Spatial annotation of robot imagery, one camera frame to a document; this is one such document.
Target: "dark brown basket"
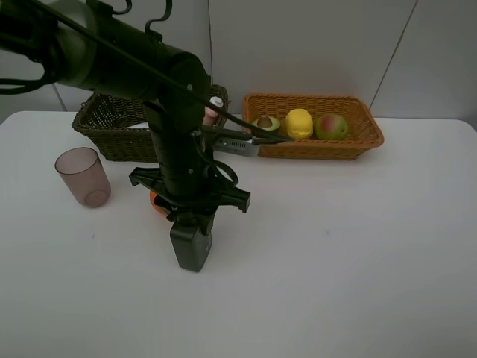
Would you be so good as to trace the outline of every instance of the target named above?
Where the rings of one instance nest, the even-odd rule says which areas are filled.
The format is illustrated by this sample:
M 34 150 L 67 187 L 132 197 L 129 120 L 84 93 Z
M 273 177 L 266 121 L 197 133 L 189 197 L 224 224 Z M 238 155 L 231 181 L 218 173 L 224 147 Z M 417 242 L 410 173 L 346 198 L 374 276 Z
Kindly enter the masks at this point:
M 210 98 L 217 96 L 228 110 L 227 90 L 212 86 Z M 146 109 L 140 101 L 93 94 L 83 105 L 73 121 L 73 129 L 87 136 L 107 160 L 116 162 L 157 163 L 148 129 L 128 128 L 146 121 Z M 218 126 L 226 119 L 218 117 Z

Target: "small bottle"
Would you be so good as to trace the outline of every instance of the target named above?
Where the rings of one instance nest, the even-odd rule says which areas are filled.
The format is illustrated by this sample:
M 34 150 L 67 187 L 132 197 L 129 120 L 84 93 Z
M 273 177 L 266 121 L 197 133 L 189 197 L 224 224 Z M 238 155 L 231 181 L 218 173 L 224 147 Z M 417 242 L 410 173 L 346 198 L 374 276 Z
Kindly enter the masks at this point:
M 224 101 L 219 97 L 212 97 L 210 103 L 214 104 L 217 107 L 222 108 L 224 106 Z M 210 108 L 206 107 L 206 116 L 203 118 L 203 125 L 213 126 L 217 120 L 218 113 Z

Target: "green and red apple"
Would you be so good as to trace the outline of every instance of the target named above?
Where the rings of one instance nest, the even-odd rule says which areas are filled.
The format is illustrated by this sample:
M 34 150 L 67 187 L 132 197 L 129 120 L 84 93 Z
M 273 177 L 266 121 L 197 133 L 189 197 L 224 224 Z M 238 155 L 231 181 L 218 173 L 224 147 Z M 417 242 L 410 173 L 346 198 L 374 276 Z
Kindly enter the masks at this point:
M 346 119 L 338 114 L 326 113 L 315 120 L 315 134 L 321 140 L 343 140 L 348 130 Z

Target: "orange wicker basket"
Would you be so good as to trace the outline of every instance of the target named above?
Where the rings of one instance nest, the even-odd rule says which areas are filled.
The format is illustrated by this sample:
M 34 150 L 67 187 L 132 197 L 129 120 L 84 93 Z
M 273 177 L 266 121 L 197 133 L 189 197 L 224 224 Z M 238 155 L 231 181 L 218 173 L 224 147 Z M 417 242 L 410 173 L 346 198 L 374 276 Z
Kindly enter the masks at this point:
M 259 156 L 352 160 L 385 140 L 366 104 L 349 96 L 252 94 L 245 98 L 244 120 L 252 123 L 262 116 L 277 117 L 282 123 L 280 134 L 286 135 L 285 117 L 295 108 L 308 110 L 313 119 L 325 113 L 339 114 L 347 120 L 350 133 L 345 140 L 318 140 L 312 136 L 296 142 L 261 145 Z

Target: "white wall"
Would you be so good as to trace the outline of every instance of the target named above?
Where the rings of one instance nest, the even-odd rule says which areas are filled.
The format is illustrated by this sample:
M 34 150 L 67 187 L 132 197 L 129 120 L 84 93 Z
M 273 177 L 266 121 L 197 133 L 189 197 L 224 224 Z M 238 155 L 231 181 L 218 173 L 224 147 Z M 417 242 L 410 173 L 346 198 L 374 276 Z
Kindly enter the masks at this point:
M 0 50 L 0 78 L 36 80 L 43 68 L 26 57 Z M 0 95 L 0 124 L 22 110 L 63 110 L 53 86 L 45 86 L 22 95 Z
M 465 119 L 477 128 L 477 1 L 420 0 L 375 116 Z
M 117 10 L 123 10 L 126 6 L 124 0 L 104 0 L 104 2 Z M 118 16 L 118 19 L 144 30 L 145 23 L 150 19 L 161 17 L 164 9 L 165 0 L 133 0 L 132 11 L 127 15 Z M 207 0 L 173 0 L 169 20 L 154 24 L 153 29 L 164 36 L 164 43 L 197 55 L 206 71 L 211 72 Z M 68 110 L 78 110 L 80 104 L 91 95 L 89 91 L 62 85 L 58 85 L 57 88 Z
M 210 0 L 214 80 L 250 92 L 351 94 L 370 104 L 415 0 Z

